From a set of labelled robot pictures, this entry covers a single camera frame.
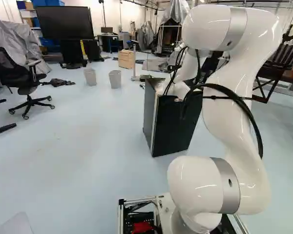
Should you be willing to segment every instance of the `grey cloth cover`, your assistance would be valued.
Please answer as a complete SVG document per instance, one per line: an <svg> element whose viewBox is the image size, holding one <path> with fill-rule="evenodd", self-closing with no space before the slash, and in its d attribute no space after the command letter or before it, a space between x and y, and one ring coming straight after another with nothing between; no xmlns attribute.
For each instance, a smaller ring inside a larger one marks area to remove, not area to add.
<svg viewBox="0 0 293 234"><path fill-rule="evenodd" d="M5 48L15 63L24 66L34 60L42 59L38 39L29 25L0 20L0 46ZM47 74L51 68L43 60L36 66L37 73Z"/></svg>
<svg viewBox="0 0 293 234"><path fill-rule="evenodd" d="M146 50L154 40L154 31L150 21L146 21L141 28L137 30L137 41L142 51Z"/></svg>
<svg viewBox="0 0 293 234"><path fill-rule="evenodd" d="M160 25L169 19L182 24L189 11L190 7L186 0L170 0L170 7L165 10Z"/></svg>
<svg viewBox="0 0 293 234"><path fill-rule="evenodd" d="M142 70L165 72L168 66L168 58L146 59L143 62Z"/></svg>

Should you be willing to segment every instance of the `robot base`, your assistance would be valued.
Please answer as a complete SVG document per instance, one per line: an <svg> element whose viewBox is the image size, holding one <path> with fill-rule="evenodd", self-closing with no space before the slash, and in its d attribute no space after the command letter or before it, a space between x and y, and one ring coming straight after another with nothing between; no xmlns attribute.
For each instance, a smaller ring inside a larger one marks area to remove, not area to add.
<svg viewBox="0 0 293 234"><path fill-rule="evenodd" d="M128 213L128 209L133 206L143 206L143 208L136 210L138 212ZM147 234L176 234L173 229L178 234L184 234L184 231L195 234L190 229L185 229L184 226L182 231L179 230L183 225L183 220L180 214L174 211L175 204L169 193L135 200L120 199L118 234L131 234L135 225L142 222L148 222L150 226L154 227L153 230L145 232ZM223 214L220 224L210 234L249 234L249 232L238 216Z"/></svg>

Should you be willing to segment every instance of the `plastic sheet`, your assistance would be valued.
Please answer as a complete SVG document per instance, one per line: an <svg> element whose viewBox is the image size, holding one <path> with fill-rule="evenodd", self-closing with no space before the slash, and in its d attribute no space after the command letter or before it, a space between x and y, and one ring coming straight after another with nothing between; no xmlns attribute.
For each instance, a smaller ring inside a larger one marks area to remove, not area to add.
<svg viewBox="0 0 293 234"><path fill-rule="evenodd" d="M0 46L5 48L15 63L24 66L42 59L37 40L29 25L0 20ZM36 69L38 74L51 71L44 60L36 66Z"/></svg>
<svg viewBox="0 0 293 234"><path fill-rule="evenodd" d="M141 28L137 30L137 41L142 51L148 49L149 45L154 40L154 31L150 21L146 21Z"/></svg>
<svg viewBox="0 0 293 234"><path fill-rule="evenodd" d="M170 7L164 12L160 25L169 19L182 24L189 11L190 7L186 0L170 0Z"/></svg>

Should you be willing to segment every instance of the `red component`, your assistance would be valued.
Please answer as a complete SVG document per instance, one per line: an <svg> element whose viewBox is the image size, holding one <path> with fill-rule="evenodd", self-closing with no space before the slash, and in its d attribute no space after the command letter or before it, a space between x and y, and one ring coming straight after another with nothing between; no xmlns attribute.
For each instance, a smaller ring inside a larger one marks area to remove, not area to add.
<svg viewBox="0 0 293 234"><path fill-rule="evenodd" d="M148 222L134 223L131 234L145 233L151 230L153 230L153 228Z"/></svg>

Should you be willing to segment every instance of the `black box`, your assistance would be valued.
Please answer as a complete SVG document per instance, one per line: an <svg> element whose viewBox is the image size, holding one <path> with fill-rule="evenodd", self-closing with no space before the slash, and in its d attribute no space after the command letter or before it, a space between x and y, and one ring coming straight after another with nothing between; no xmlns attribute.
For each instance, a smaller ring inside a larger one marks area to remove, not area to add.
<svg viewBox="0 0 293 234"><path fill-rule="evenodd" d="M181 119L183 101L158 94L164 80L146 79L143 132L153 157L187 150L202 109L202 94L194 92Z"/></svg>

